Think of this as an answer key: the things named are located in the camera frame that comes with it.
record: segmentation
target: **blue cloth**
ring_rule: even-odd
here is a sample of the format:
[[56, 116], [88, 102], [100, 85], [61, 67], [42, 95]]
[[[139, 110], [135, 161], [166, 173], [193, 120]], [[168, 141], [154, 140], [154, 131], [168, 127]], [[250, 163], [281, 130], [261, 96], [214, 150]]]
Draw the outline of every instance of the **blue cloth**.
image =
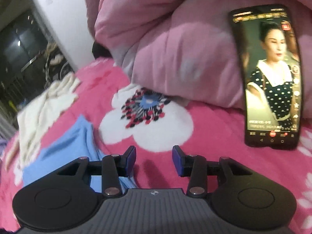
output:
[[2, 154], [2, 151], [6, 148], [7, 146], [7, 141], [0, 138], [0, 155]]
[[[24, 168], [24, 186], [82, 156], [88, 157], [90, 161], [99, 161], [105, 154], [94, 145], [93, 125], [81, 115], [62, 137], [42, 149], [36, 161]], [[137, 188], [133, 175], [129, 178], [120, 177], [119, 180], [123, 192], [127, 188]], [[94, 191], [102, 192], [101, 176], [92, 176], [90, 186]]]

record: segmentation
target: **white flower print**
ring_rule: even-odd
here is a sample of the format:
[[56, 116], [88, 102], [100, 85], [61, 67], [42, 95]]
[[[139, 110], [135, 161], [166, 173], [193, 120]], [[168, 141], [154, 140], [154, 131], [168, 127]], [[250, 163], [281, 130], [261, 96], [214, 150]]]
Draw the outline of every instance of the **white flower print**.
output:
[[17, 159], [15, 161], [13, 173], [14, 173], [14, 176], [15, 176], [14, 184], [16, 186], [18, 186], [21, 183], [22, 179], [23, 179], [23, 171], [21, 169], [21, 166], [19, 165], [19, 159]]
[[[297, 202], [305, 209], [312, 209], [312, 173], [307, 174], [305, 184], [310, 190], [302, 192], [303, 198], [298, 199]], [[301, 229], [312, 229], [312, 215], [306, 217], [306, 219], [303, 221]]]
[[163, 152], [182, 145], [193, 133], [191, 115], [183, 106], [138, 85], [119, 90], [112, 107], [115, 109], [105, 115], [99, 127], [105, 144], [133, 136], [141, 148]]
[[307, 137], [304, 137], [304, 133], [300, 136], [301, 145], [297, 149], [304, 155], [312, 158], [312, 133], [305, 130]]
[[5, 157], [5, 150], [2, 151], [1, 156], [0, 156], [0, 160], [4, 161], [4, 157]]

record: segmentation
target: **white wall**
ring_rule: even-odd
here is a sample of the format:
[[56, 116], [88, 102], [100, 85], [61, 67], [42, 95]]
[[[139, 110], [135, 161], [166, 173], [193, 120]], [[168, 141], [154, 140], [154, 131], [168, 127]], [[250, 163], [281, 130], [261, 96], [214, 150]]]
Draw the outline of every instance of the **white wall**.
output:
[[44, 23], [74, 70], [94, 60], [85, 0], [33, 0]]

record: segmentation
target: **red record button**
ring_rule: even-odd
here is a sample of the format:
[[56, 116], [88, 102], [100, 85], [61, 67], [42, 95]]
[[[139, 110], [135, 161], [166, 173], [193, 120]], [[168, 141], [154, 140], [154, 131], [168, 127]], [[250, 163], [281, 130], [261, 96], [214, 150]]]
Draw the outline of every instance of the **red record button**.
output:
[[276, 136], [276, 133], [275, 133], [274, 131], [271, 131], [271, 132], [270, 132], [270, 136], [271, 136], [271, 137], [274, 137], [274, 136]]

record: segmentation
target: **woman on screen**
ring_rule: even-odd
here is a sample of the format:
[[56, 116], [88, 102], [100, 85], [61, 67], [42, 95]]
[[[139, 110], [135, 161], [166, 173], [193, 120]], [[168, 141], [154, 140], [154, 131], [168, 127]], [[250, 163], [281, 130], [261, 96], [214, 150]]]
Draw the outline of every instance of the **woman on screen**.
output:
[[266, 59], [258, 61], [247, 87], [269, 106], [282, 130], [290, 130], [293, 78], [289, 66], [283, 61], [287, 49], [284, 33], [273, 21], [261, 22], [260, 41]]

